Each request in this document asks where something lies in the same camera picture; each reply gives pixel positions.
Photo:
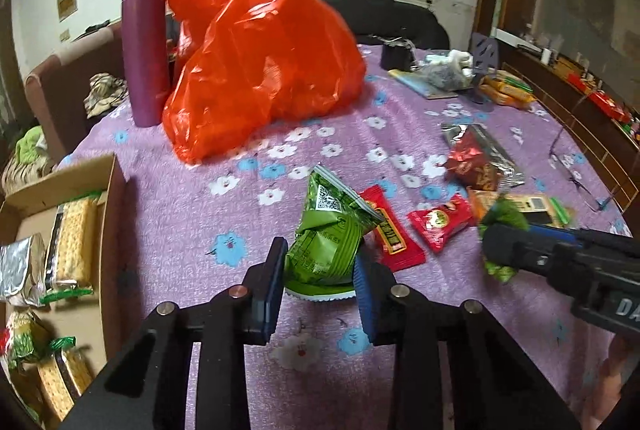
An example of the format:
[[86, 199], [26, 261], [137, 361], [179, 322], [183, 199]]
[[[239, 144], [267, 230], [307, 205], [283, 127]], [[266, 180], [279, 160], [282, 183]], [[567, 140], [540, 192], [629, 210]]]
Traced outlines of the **right hand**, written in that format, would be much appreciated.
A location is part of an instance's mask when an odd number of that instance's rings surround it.
[[582, 428], [597, 429], [620, 400], [620, 391], [639, 364], [639, 340], [616, 335], [582, 408]]

